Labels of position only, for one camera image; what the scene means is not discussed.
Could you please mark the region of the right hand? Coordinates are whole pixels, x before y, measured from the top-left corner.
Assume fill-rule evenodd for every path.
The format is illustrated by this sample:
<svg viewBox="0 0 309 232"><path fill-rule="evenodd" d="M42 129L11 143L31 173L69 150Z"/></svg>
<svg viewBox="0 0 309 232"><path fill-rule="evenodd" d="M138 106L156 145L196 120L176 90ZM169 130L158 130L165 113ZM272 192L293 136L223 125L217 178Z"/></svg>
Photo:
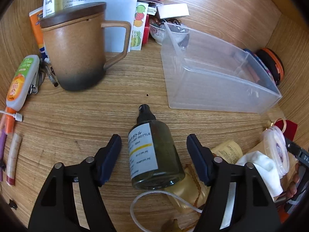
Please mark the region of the right hand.
<svg viewBox="0 0 309 232"><path fill-rule="evenodd" d="M283 192L275 201L275 203L282 203L284 200L288 200L292 198L297 193L297 187L296 184L299 182L299 167L300 164L296 163L295 165L295 175L292 177L292 181L290 182L288 188L285 192Z"/></svg>

